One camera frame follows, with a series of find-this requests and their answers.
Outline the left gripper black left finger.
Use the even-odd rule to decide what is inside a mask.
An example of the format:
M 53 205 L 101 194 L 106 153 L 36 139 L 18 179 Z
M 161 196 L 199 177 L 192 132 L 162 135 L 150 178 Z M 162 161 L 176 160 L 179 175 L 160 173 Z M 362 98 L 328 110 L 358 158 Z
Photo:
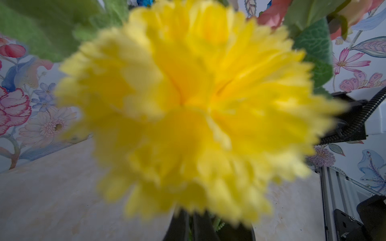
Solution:
M 163 241 L 188 241 L 190 216 L 184 210 L 181 210 L 177 216 L 174 216 L 170 222 L 168 230 Z

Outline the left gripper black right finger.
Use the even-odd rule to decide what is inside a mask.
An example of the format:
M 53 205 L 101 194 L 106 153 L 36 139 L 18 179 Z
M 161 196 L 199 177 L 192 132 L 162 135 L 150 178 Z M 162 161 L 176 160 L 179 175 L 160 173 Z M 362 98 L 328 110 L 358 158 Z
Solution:
M 221 219 L 208 212 L 194 213 L 192 216 L 192 240 L 193 241 L 220 241 L 217 234 Z

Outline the yellow carnation flower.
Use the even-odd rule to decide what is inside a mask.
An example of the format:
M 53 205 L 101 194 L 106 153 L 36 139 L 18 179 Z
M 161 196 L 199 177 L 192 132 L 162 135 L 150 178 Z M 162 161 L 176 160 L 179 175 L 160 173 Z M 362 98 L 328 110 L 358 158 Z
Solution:
M 305 178 L 307 156 L 347 110 L 314 93 L 304 50 L 215 1 L 136 8 L 67 58 L 55 89 L 92 134 L 99 190 L 149 220 L 178 208 L 250 225 L 268 187 Z

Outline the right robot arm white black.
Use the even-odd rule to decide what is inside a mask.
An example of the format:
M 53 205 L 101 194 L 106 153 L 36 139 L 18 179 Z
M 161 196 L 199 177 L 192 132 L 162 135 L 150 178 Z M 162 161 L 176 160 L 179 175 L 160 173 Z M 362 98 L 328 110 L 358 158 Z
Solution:
M 349 110 L 338 115 L 335 129 L 321 139 L 321 145 L 365 140 L 369 135 L 386 132 L 385 87 L 336 92 L 329 96 L 347 102 Z

